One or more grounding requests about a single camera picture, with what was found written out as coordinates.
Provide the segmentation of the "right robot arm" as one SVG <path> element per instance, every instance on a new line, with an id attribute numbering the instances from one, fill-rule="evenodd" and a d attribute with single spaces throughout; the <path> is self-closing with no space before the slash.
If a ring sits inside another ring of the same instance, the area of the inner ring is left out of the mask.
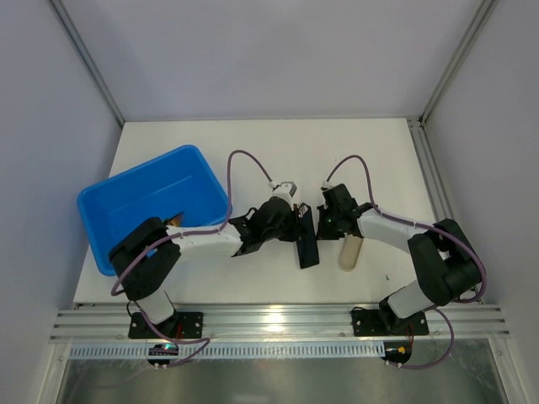
<path id="1" fill-rule="evenodd" d="M 378 304 L 379 323 L 396 334 L 431 308 L 445 306 L 476 285 L 485 270 L 461 227 L 451 219 L 433 225 L 393 217 L 371 202 L 359 205 L 344 184 L 322 188 L 319 240 L 347 236 L 375 240 L 407 253 L 416 280 Z"/>

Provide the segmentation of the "black paper napkin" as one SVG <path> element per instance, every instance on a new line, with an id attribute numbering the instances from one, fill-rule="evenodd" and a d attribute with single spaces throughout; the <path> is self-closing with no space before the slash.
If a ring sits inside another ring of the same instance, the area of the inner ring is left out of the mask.
<path id="1" fill-rule="evenodd" d="M 298 239 L 296 240 L 296 250 L 301 269 L 319 265 L 319 251 L 314 223 L 312 218 L 312 208 L 302 203 L 298 206 Z"/>

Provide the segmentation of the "aluminium rail frame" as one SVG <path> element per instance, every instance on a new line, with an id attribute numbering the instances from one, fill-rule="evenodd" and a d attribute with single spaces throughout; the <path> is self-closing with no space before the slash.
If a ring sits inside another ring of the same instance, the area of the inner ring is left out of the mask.
<path id="1" fill-rule="evenodd" d="M 351 341 L 354 304 L 193 304 L 180 311 L 203 315 L 202 334 L 215 342 Z M 50 343 L 123 343 L 133 306 L 80 305 L 61 310 Z M 508 338 L 510 330 L 497 305 L 452 304 L 426 314 L 430 339 Z"/>

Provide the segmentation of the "frame post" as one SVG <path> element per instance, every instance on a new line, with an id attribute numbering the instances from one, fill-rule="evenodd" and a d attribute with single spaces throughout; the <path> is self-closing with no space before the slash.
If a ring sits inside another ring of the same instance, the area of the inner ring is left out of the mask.
<path id="1" fill-rule="evenodd" d="M 425 105 L 423 113 L 419 117 L 419 122 L 422 126 L 426 126 L 440 101 L 445 96 L 446 91 L 456 79 L 464 61 L 470 54 L 498 4 L 498 0 L 482 0 L 478 3 L 456 49 L 453 51 L 446 68 L 436 83 L 435 89 Z"/>
<path id="2" fill-rule="evenodd" d="M 77 26 L 75 25 L 65 4 L 61 0 L 48 0 L 47 3 L 50 6 L 51 11 L 54 13 L 59 25 L 63 29 L 64 34 L 72 45 L 72 48 L 77 53 L 77 56 L 80 62 L 83 64 L 84 69 L 87 71 L 88 75 L 93 81 L 93 84 L 97 88 L 109 112 L 114 116 L 119 127 L 123 128 L 125 125 L 125 117 L 120 111 L 120 107 L 115 101 L 109 86 L 104 80 L 98 65 L 91 55 L 89 48 L 85 44 L 83 37 L 79 33 L 79 30 L 77 29 Z"/>

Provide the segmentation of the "right frame post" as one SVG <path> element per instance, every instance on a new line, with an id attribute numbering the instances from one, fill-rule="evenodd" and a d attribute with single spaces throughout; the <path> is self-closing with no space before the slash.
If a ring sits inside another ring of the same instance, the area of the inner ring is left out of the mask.
<path id="1" fill-rule="evenodd" d="M 426 126 L 440 101 L 445 96 L 446 91 L 456 79 L 464 61 L 470 54 L 498 4 L 498 0 L 482 0 L 478 3 L 456 49 L 453 51 L 446 68 L 436 83 L 435 89 L 425 105 L 423 113 L 419 117 L 419 122 L 422 126 Z"/>

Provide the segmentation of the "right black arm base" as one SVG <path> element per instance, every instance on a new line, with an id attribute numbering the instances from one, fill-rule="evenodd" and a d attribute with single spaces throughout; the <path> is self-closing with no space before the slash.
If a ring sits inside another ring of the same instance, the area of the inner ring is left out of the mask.
<path id="1" fill-rule="evenodd" d="M 390 311 L 354 307 L 350 311 L 350 316 L 356 337 L 406 337 L 430 334 L 426 316 L 422 311 L 401 319 Z"/>

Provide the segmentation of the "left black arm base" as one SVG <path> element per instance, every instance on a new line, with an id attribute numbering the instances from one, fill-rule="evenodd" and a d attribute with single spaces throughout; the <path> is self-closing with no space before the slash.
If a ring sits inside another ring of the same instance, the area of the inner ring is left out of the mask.
<path id="1" fill-rule="evenodd" d="M 202 337 L 204 314 L 200 311 L 177 311 L 155 328 L 167 338 L 198 339 Z M 147 325 L 140 312 L 131 314 L 130 339 L 156 339 L 159 336 Z"/>

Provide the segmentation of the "blue plastic bin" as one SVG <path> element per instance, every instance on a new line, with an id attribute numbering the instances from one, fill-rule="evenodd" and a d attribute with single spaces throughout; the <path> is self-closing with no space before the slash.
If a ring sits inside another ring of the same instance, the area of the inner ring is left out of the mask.
<path id="1" fill-rule="evenodd" d="M 98 271 L 112 277 L 109 252 L 144 220 L 181 214 L 186 227 L 218 225 L 227 195 L 201 151 L 184 145 L 84 189 L 77 207 Z"/>

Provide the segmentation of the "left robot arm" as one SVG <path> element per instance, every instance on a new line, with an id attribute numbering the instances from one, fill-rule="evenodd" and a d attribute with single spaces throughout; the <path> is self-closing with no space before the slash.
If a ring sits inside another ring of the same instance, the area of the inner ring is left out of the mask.
<path id="1" fill-rule="evenodd" d="M 163 288 L 174 267 L 199 258 L 245 256 L 273 240 L 299 242 L 307 234 L 303 216 L 309 210 L 308 205 L 272 197 L 260 208 L 228 220 L 221 230 L 166 226 L 152 217 L 109 252 L 118 277 L 111 294 L 124 294 L 138 304 L 145 320 L 156 327 L 175 316 Z"/>

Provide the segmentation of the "left frame post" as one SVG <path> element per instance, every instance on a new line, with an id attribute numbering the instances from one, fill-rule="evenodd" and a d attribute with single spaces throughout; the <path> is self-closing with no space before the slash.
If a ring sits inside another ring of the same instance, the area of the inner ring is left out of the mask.
<path id="1" fill-rule="evenodd" d="M 79 30 L 77 29 L 77 26 L 75 25 L 65 4 L 61 0 L 48 0 L 47 3 L 50 6 L 51 11 L 54 13 L 59 25 L 63 29 L 64 34 L 72 45 L 72 48 L 77 53 L 77 56 L 80 62 L 83 64 L 84 69 L 87 71 L 88 75 L 93 81 L 93 84 L 97 88 L 109 112 L 114 116 L 119 127 L 123 128 L 125 125 L 125 117 L 120 111 L 120 107 L 115 101 L 109 86 L 104 80 L 98 65 L 91 55 L 89 48 L 85 44 L 83 37 L 79 33 Z"/>

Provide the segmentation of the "green packet in bin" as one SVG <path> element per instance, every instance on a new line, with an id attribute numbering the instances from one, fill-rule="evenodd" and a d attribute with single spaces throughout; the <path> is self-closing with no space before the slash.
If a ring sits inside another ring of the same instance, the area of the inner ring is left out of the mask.
<path id="1" fill-rule="evenodd" d="M 179 212 L 177 215 L 167 218 L 163 221 L 165 226 L 181 227 L 184 221 L 184 212 Z"/>

